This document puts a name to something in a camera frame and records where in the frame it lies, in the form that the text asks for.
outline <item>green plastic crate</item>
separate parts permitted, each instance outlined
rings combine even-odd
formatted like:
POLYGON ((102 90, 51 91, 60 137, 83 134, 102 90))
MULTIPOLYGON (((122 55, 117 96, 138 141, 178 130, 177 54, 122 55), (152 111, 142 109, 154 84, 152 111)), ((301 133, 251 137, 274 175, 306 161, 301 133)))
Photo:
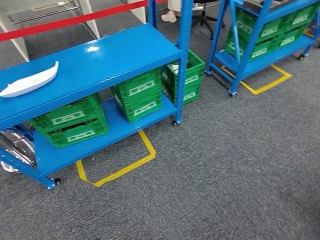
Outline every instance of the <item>green plastic crate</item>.
MULTIPOLYGON (((259 42, 256 43, 256 45, 254 47, 252 53, 250 55, 248 61, 255 60, 262 56, 264 56, 266 54, 268 54, 269 52, 272 52, 274 49, 274 40, 266 40, 264 42, 259 42)), ((242 57, 246 50, 248 45, 248 42, 245 40, 243 40, 242 38, 238 38, 238 52, 240 54, 240 57, 242 57)), ((235 45, 233 40, 233 35, 232 32, 229 32, 226 45, 224 46, 224 49, 234 57, 235 57, 235 45)))
POLYGON ((112 89, 111 92, 114 96, 118 106, 119 106, 129 123, 138 121, 148 114, 156 112, 162 108, 162 93, 145 96, 139 101, 125 103, 120 100, 118 92, 112 89))
POLYGON ((103 119, 94 118, 51 132, 42 132, 41 134, 54 147, 60 149, 109 132, 109 129, 103 117, 103 119))
POLYGON ((309 25, 319 6, 320 2, 290 14, 285 23, 285 31, 309 25))
MULTIPOLYGON (((238 36, 248 42, 258 18, 254 14, 239 7, 236 8, 235 15, 236 25, 238 27, 238 36)), ((283 23, 285 22, 286 18, 278 18, 265 24, 260 33, 257 43, 264 42, 279 35, 284 27, 283 23)))
POLYGON ((119 99, 132 103, 144 96, 159 93, 162 90, 161 69, 156 68, 112 87, 119 99))
MULTIPOLYGON (((186 80, 184 87, 202 84, 205 72, 205 62, 191 50, 188 53, 186 80)), ((176 91, 178 87, 178 72, 174 71, 170 64, 162 73, 162 81, 171 89, 176 91)))
POLYGON ((103 115, 97 93, 29 120, 39 132, 51 132, 103 115))
POLYGON ((288 46, 289 44, 293 44, 297 41, 305 29, 305 27, 298 27, 296 29, 284 32, 276 41, 274 49, 279 49, 288 46))
MULTIPOLYGON (((194 86, 184 91, 183 93, 183 105, 195 101, 199 98, 200 90, 202 86, 194 86)), ((162 92, 169 98, 174 104, 177 103, 177 93, 171 92, 165 83, 162 83, 162 92)))

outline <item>person's shoe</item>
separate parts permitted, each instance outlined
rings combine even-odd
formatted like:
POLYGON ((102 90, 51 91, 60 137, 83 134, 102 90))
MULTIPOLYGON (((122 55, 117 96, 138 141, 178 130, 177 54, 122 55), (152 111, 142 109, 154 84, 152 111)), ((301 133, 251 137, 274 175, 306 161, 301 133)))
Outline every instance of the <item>person's shoe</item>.
POLYGON ((161 19, 165 22, 171 22, 175 23, 177 21, 177 17, 172 11, 168 11, 166 14, 162 15, 161 19))

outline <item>red barrier tape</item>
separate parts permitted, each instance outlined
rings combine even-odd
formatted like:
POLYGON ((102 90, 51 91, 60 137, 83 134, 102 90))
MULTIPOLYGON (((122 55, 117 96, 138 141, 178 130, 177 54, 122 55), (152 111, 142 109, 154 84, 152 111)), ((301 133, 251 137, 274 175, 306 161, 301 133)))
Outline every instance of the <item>red barrier tape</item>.
MULTIPOLYGON (((158 3, 165 2, 165 1, 166 0, 157 0, 158 3)), ((96 12, 85 14, 81 16, 69 17, 69 18, 44 23, 40 25, 29 26, 29 27, 25 27, 25 28, 21 28, 21 29, 17 29, 14 31, 4 32, 4 33, 0 33, 0 42, 7 41, 10 39, 15 39, 19 37, 24 37, 24 36, 32 35, 32 34, 46 32, 46 31, 50 31, 54 29, 67 27, 67 26, 71 26, 75 24, 84 23, 84 22, 94 20, 94 19, 100 19, 100 18, 106 17, 109 15, 113 15, 113 14, 127 12, 132 9, 146 7, 147 5, 148 5, 148 0, 143 0, 143 1, 129 3, 129 4, 114 6, 114 7, 110 7, 107 9, 96 11, 96 12)))

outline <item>lower shelf board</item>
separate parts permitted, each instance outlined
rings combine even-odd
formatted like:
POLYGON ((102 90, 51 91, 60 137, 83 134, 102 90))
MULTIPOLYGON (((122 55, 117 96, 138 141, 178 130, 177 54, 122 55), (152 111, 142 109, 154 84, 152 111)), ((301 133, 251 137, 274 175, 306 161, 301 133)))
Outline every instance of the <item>lower shelf board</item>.
POLYGON ((54 147, 35 131, 34 142, 38 169, 42 176, 48 176, 177 112, 177 109, 163 93, 162 93, 162 100, 162 104, 160 110, 150 113, 134 123, 128 123, 113 98, 106 100, 103 105, 109 133, 60 149, 54 147))
MULTIPOLYGON (((267 68, 270 65, 292 55, 300 49, 312 45, 314 42, 314 39, 312 39, 309 36, 302 35, 299 38, 299 40, 294 43, 276 49, 265 56, 259 57, 257 60, 248 61, 246 64, 245 71, 243 71, 241 80, 246 79, 259 71, 267 68)), ((231 54, 227 53, 225 50, 217 52, 215 54, 215 58, 217 58, 217 60, 221 64, 225 65, 228 70, 233 74, 237 72, 237 59, 231 54)))

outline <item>shelf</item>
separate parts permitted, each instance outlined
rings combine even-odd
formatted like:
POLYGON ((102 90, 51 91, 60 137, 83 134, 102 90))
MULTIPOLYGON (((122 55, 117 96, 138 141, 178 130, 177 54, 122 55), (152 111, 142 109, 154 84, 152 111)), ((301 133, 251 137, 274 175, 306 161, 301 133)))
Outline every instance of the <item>shelf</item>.
POLYGON ((162 97, 162 105, 160 110, 131 124, 119 112, 113 98, 109 99, 103 102, 103 108, 110 130, 109 133, 60 149, 54 148, 42 135, 35 131, 34 142, 38 169, 41 172, 41 176, 48 176, 137 133, 139 130, 165 119, 177 111, 177 108, 163 93, 162 97))
MULTIPOLYGON (((246 79, 272 64, 277 63, 300 49, 312 45, 314 42, 314 39, 306 35, 302 35, 297 42, 279 48, 265 56, 259 57, 257 60, 248 61, 245 66, 241 80, 246 79)), ((237 60, 234 56, 229 54, 225 50, 217 52, 215 54, 215 58, 221 64, 225 65, 228 70, 230 70, 232 73, 237 72, 237 60)))
POLYGON ((17 97, 0 97, 0 130, 168 64, 182 54, 152 25, 143 24, 2 70, 0 91, 59 61, 57 75, 47 85, 17 97))
MULTIPOLYGON (((300 9, 303 9, 312 4, 318 3, 318 1, 319 0, 294 0, 293 2, 288 3, 268 13, 265 17, 264 23, 268 23, 272 20, 282 18, 288 14, 296 12, 300 9)), ((240 7, 250 13, 254 14, 256 16, 259 16, 258 12, 243 6, 244 0, 234 0, 234 2, 237 7, 240 7)))

